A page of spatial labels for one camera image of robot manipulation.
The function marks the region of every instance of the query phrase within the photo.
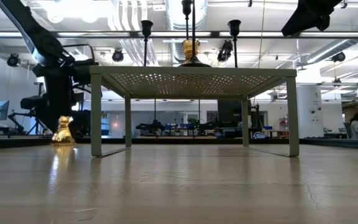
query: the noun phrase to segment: floor crack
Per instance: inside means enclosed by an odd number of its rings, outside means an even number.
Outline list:
[[[306,182],[304,182],[304,181],[302,181],[302,180],[301,180],[301,183],[308,188],[309,199],[313,202],[314,207],[315,207],[316,209],[318,209],[318,203],[313,199],[313,193],[311,193],[311,191],[310,191],[310,186],[309,186]]]

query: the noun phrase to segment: perforated tabletop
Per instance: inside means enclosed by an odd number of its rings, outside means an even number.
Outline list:
[[[102,85],[138,99],[240,99],[296,77],[296,70],[189,67],[91,67]]]

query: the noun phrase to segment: metal table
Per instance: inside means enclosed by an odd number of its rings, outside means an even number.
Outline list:
[[[287,83],[290,152],[299,155],[296,70],[256,68],[117,67],[92,66],[91,150],[103,157],[131,148],[131,98],[241,100],[242,143],[249,147],[248,99]],[[126,147],[103,154],[101,150],[101,86],[115,91],[125,101]]]

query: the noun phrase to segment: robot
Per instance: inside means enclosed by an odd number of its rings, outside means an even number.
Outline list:
[[[35,76],[44,77],[45,80],[46,93],[24,98],[21,107],[34,110],[36,119],[52,132],[58,129],[61,116],[74,118],[70,124],[72,135],[78,129],[87,129],[84,126],[90,126],[90,111],[71,110],[76,104],[73,89],[91,83],[89,67],[98,63],[94,58],[76,61],[55,35],[31,16],[30,8],[20,0],[0,0],[0,8],[18,28],[28,50],[36,59],[38,64],[33,69]]]

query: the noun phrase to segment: wooden floor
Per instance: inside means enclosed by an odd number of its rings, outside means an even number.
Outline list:
[[[89,145],[1,149],[2,223],[358,224],[358,149],[302,145],[299,159],[240,146],[144,145],[103,159]]]

